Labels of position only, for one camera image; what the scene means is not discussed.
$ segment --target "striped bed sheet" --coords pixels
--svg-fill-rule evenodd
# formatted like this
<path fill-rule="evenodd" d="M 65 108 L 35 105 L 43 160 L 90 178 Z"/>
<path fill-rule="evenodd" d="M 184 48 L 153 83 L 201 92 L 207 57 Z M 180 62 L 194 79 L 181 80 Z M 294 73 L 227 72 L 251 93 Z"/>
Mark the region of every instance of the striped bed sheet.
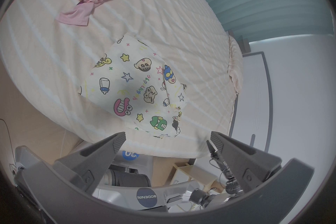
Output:
<path fill-rule="evenodd" d="M 211 131 L 228 134 L 242 85 L 242 54 L 205 0 L 109 0 L 88 26 L 55 20 L 78 0 L 15 0 L 0 21 L 0 54 L 27 100 L 87 142 L 125 131 L 122 150 L 162 157 L 207 154 Z M 125 127 L 78 89 L 111 45 L 130 32 L 153 48 L 188 86 L 177 137 Z"/>

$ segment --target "yellow star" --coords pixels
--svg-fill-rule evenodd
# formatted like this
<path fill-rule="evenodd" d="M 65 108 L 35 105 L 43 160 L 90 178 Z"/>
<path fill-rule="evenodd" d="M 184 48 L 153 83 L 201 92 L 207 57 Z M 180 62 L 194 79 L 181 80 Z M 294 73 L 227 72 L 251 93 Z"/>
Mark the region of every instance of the yellow star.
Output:
<path fill-rule="evenodd" d="M 129 55 L 123 53 L 123 56 L 120 57 L 124 62 L 129 62 Z"/>
<path fill-rule="evenodd" d="M 136 118 L 137 121 L 141 122 L 144 120 L 142 114 L 138 114 L 138 117 Z"/>

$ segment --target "blue star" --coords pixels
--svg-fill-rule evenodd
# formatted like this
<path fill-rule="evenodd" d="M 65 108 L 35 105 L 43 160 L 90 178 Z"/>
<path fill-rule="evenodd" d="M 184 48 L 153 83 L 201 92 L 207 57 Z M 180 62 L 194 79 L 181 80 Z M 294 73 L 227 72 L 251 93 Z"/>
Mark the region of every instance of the blue star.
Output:
<path fill-rule="evenodd" d="M 124 73 L 124 76 L 122 76 L 121 78 L 122 79 L 126 79 L 126 82 L 128 82 L 129 80 L 131 80 L 131 79 L 133 79 L 130 75 L 129 75 L 129 73 L 128 74 L 126 74 L 125 72 L 123 72 Z"/>
<path fill-rule="evenodd" d="M 179 95 L 179 98 L 180 98 L 180 102 L 184 101 L 184 96 L 182 95 L 182 93 Z"/>

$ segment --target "wooden floor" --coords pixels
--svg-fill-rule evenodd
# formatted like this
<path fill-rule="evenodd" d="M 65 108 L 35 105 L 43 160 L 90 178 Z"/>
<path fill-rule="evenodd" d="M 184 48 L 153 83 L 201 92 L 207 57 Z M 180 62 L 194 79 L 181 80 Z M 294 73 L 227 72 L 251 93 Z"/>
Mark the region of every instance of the wooden floor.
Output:
<path fill-rule="evenodd" d="M 19 92 L 0 60 L 0 162 L 12 182 L 15 148 L 25 145 L 46 162 L 67 155 L 82 142 L 76 134 L 45 117 Z M 152 186 L 172 178 L 173 164 L 188 159 L 154 157 Z"/>

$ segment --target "white wall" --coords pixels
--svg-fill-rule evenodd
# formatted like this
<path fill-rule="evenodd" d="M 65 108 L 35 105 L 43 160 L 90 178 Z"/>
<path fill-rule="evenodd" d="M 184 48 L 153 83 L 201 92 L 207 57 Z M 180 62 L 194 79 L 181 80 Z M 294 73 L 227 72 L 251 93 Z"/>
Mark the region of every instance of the white wall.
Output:
<path fill-rule="evenodd" d="M 315 168 L 288 223 L 316 192 L 336 155 L 336 41 L 333 36 L 294 36 L 250 43 L 265 53 L 273 92 L 269 153 Z"/>

